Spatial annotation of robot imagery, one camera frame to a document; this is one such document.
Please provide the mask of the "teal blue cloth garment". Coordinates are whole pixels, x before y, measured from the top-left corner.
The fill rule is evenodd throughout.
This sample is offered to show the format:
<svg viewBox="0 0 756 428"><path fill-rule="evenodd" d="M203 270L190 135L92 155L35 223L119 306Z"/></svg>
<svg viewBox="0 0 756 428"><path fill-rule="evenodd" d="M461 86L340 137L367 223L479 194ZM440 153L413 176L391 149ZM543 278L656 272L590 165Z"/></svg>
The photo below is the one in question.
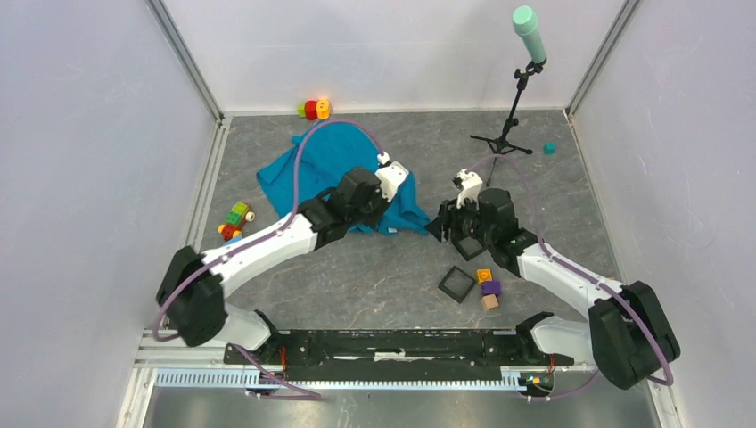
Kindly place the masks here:
<svg viewBox="0 0 756 428"><path fill-rule="evenodd" d="M280 218L292 210L296 154L305 139L304 134L293 136L292 148L257 172L259 186ZM380 167L378 155L379 150L370 138L353 124L336 123L318 129L308 139L300 158L300 200L312 199L324 189L338 185L355 167L377 170ZM425 226L429 222L427 213L416 200L415 177L409 174L383 215L377 232L394 235L408 231L427 235Z"/></svg>

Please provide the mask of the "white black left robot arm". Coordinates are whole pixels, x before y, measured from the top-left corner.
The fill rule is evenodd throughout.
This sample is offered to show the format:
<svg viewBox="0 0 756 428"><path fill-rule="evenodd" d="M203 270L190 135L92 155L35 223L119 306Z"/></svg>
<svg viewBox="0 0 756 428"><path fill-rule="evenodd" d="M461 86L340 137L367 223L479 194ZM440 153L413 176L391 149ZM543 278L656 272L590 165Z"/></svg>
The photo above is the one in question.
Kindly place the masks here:
<svg viewBox="0 0 756 428"><path fill-rule="evenodd" d="M354 226L377 228L407 177L397 162L375 172L353 168L337 186L298 203L254 235L204 253L190 245L178 250L156 294L160 316L168 318L175 333L154 331L154 339L181 339L188 347L224 339L243 346L259 363L273 361L279 338L260 315L232 307L227 297L286 260L342 239Z"/></svg>

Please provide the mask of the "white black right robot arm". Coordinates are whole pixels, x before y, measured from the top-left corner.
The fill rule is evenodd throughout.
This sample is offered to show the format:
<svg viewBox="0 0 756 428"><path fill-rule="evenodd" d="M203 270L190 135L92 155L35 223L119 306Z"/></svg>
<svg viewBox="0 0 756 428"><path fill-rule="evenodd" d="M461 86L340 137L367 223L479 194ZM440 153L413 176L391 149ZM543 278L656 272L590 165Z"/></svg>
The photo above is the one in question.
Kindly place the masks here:
<svg viewBox="0 0 756 428"><path fill-rule="evenodd" d="M612 280L578 265L520 226L510 194L483 190L474 199L444 201L426 227L466 260L487 252L501 268L537 284L583 316L572 322L542 313L520 324L517 357L537 364L548 354L593 365L627 390L643 380L673 383L670 363L681 355L676 335L653 288Z"/></svg>

